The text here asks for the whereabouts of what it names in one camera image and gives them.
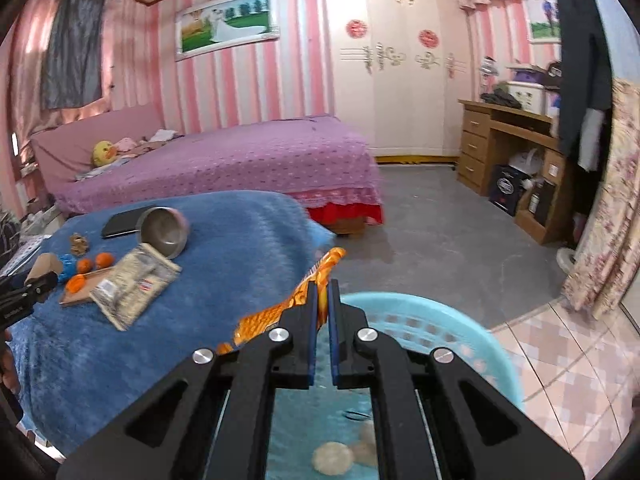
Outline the tan phone case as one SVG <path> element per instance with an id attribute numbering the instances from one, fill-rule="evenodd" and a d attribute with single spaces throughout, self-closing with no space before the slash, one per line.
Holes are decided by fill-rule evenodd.
<path id="1" fill-rule="evenodd" d="M 106 269 L 99 269 L 89 273 L 86 273 L 87 283 L 86 286 L 81 289 L 75 295 L 70 295 L 65 291 L 65 285 L 63 287 L 62 296 L 60 298 L 60 305 L 63 307 L 71 307 L 77 306 L 78 304 L 85 304 L 86 302 L 91 302 L 92 299 L 90 297 L 90 292 L 98 286 L 99 282 L 104 280 L 108 274 L 112 272 L 113 268 L 110 266 Z"/>

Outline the white wardrobe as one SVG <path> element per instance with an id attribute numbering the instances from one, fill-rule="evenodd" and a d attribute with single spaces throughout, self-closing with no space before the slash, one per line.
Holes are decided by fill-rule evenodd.
<path id="1" fill-rule="evenodd" d="M 381 157 L 456 157 L 472 96 L 458 0 L 326 0 L 335 114 Z"/>

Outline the black box under desk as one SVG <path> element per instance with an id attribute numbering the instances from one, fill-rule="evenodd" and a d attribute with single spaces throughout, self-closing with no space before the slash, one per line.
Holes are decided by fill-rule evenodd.
<path id="1" fill-rule="evenodd" d="M 530 175 L 509 165 L 497 165 L 491 175 L 488 200 L 514 217 Z"/>

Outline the orange snack bag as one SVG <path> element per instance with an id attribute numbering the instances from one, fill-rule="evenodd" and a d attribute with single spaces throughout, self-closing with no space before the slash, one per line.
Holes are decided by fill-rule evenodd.
<path id="1" fill-rule="evenodd" d="M 346 255 L 346 250 L 341 247 L 332 247 L 318 262 L 307 272 L 305 277 L 296 286 L 292 294 L 280 304 L 265 308 L 244 316 L 232 333 L 230 342 L 222 342 L 216 348 L 217 354 L 227 354 L 238 350 L 247 341 L 265 333 L 266 330 L 276 327 L 285 310 L 303 306 L 309 298 L 318 300 L 316 329 L 321 328 L 329 318 L 329 282 L 331 272 Z"/>

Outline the small framed wall photo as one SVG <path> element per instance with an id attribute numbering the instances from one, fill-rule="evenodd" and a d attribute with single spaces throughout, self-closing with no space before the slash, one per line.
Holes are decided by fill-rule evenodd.
<path id="1" fill-rule="evenodd" d="M 561 40 L 556 0 L 524 0 L 528 39 L 532 44 L 558 44 Z"/>

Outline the grey window curtain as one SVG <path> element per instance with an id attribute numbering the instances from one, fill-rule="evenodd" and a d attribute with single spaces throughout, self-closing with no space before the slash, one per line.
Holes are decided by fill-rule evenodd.
<path id="1" fill-rule="evenodd" d="M 45 110 L 85 107 L 103 96 L 105 0 L 60 0 L 41 66 Z"/>

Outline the light blue plastic basket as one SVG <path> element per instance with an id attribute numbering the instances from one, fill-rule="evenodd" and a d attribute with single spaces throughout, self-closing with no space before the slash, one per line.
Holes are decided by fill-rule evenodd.
<path id="1" fill-rule="evenodd" d="M 366 314 L 375 330 L 404 348 L 424 354 L 447 347 L 515 406 L 524 406 L 523 388 L 510 358 L 498 340 L 462 312 L 440 302 L 400 292 L 355 292 L 344 304 Z M 367 389 L 340 390 L 332 382 L 329 329 L 318 333 L 314 384 L 307 390 L 279 390 L 274 400 L 266 477 L 322 479 L 312 466 L 322 444 L 354 444 L 360 427 L 372 419 Z"/>

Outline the grey white snack packet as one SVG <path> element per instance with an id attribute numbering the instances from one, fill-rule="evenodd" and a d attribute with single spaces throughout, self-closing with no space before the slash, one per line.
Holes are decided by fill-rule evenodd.
<path id="1" fill-rule="evenodd" d="M 181 266 L 142 243 L 98 281 L 89 297 L 116 330 L 126 332 L 180 273 Z"/>

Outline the framed wedding photo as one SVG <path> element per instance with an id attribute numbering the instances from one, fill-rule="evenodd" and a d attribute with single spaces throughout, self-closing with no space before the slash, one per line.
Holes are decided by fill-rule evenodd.
<path id="1" fill-rule="evenodd" d="M 278 0 L 212 0 L 176 15 L 176 60 L 280 37 Z"/>

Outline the blue fuzzy blanket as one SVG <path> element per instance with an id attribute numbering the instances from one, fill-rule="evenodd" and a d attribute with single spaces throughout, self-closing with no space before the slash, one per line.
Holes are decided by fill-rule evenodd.
<path id="1" fill-rule="evenodd" d="M 231 191 L 173 197 L 189 223 L 181 272 L 129 330 L 95 304 L 52 292 L 12 328 L 25 427 L 63 454 L 199 348 L 230 339 L 245 315 L 290 296 L 333 244 L 291 197 Z"/>

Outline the purple dotted bed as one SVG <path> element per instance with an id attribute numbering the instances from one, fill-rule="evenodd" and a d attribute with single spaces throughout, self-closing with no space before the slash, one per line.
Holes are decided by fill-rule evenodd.
<path id="1" fill-rule="evenodd" d="M 221 191 L 294 198 L 322 226 L 384 221 L 378 165 L 363 136 L 331 115 L 190 133 L 105 174 L 61 184 L 53 195 L 74 214 Z"/>

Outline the floral curtain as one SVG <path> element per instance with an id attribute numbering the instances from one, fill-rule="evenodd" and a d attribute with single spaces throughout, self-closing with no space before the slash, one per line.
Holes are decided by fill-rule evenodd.
<path id="1" fill-rule="evenodd" d="M 562 287 L 578 311 L 615 308 L 639 270 L 639 86 L 613 80 L 613 128 L 600 200 L 585 245 Z"/>

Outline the yellow duck plush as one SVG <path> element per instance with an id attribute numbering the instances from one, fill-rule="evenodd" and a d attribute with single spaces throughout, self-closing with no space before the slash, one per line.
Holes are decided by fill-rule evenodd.
<path id="1" fill-rule="evenodd" d="M 92 150 L 92 166 L 99 168 L 109 165 L 117 159 L 117 156 L 118 148 L 115 144 L 110 141 L 100 141 Z"/>

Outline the pink metal mug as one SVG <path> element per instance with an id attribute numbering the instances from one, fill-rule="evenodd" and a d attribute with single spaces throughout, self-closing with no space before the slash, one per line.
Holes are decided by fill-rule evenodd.
<path id="1" fill-rule="evenodd" d="M 171 207 L 152 207 L 137 222 L 140 244 L 148 244 L 167 259 L 175 259 L 186 248 L 190 224 L 186 217 Z"/>

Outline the crumpled brown paper ball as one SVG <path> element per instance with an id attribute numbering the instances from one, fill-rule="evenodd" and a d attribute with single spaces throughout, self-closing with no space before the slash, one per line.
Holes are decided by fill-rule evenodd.
<path id="1" fill-rule="evenodd" d="M 89 241 L 79 233 L 74 233 L 70 236 L 70 253 L 76 257 L 80 258 L 84 256 L 90 248 Z"/>

